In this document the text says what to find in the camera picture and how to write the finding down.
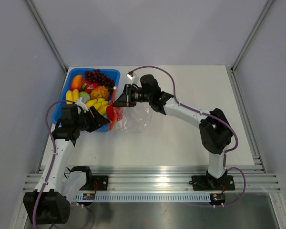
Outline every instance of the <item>white table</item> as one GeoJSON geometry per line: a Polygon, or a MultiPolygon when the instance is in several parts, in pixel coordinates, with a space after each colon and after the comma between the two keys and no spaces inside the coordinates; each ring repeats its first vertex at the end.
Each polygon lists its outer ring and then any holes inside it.
{"type": "MultiPolygon", "coordinates": [[[[228,153],[227,164],[254,165],[225,66],[161,67],[175,79],[180,102],[208,110],[223,110],[239,138],[239,147],[228,153]]],[[[121,92],[124,84],[130,83],[126,73],[135,66],[98,68],[121,72],[121,92]]],[[[154,75],[163,91],[173,93],[172,82],[163,72],[156,69],[136,72],[137,76],[148,73],[154,75]]],[[[52,143],[48,140],[42,166],[46,165],[51,149],[52,143]]],[[[153,112],[149,125],[141,133],[81,133],[68,165],[112,168],[204,166],[208,165],[208,153],[202,146],[198,129],[177,118],[153,112]]]]}

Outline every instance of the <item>clear plastic bag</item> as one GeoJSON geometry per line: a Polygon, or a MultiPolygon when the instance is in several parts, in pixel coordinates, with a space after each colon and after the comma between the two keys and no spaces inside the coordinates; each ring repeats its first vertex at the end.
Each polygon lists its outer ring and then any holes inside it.
{"type": "Polygon", "coordinates": [[[117,120],[113,131],[139,133],[144,131],[152,118],[152,108],[148,103],[137,103],[135,107],[123,107],[115,110],[117,120]]]}

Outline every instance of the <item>white vent grille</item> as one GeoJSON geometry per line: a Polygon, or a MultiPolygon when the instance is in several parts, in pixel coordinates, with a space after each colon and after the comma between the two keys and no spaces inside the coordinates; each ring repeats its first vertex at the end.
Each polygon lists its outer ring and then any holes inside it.
{"type": "Polygon", "coordinates": [[[77,202],[210,202],[210,195],[204,193],[98,193],[96,194],[95,200],[83,199],[84,195],[84,193],[77,193],[73,200],[77,202]]]}

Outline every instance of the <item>blue plastic container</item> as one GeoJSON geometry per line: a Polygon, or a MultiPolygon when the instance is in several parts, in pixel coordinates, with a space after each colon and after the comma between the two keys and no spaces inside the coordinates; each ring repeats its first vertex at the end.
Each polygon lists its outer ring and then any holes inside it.
{"type": "MultiPolygon", "coordinates": [[[[59,97],[59,100],[64,100],[66,99],[66,93],[68,90],[71,88],[71,83],[72,80],[75,76],[77,75],[82,75],[85,77],[85,71],[93,71],[94,68],[74,68],[70,71],[68,78],[66,80],[65,86],[63,87],[62,93],[59,97]]],[[[100,69],[100,72],[106,74],[106,76],[110,79],[112,79],[115,83],[115,86],[118,86],[119,80],[120,80],[120,72],[116,69],[100,69]]],[[[54,124],[57,123],[57,120],[61,118],[61,108],[64,106],[66,103],[58,103],[56,105],[53,117],[52,117],[52,122],[54,124]]],[[[107,132],[109,130],[109,124],[102,126],[100,129],[98,129],[98,132],[107,132]]]]}

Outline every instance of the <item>gray floor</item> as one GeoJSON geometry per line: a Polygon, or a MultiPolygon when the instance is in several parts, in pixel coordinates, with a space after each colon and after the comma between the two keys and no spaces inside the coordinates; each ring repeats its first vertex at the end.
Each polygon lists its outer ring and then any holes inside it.
{"type": "MultiPolygon", "coordinates": [[[[230,194],[232,201],[235,194],[230,194]]],[[[94,203],[87,229],[278,229],[267,194],[245,194],[227,208],[202,208],[193,203],[94,203]]],[[[78,229],[87,213],[74,207],[63,229],[78,229]]]]}

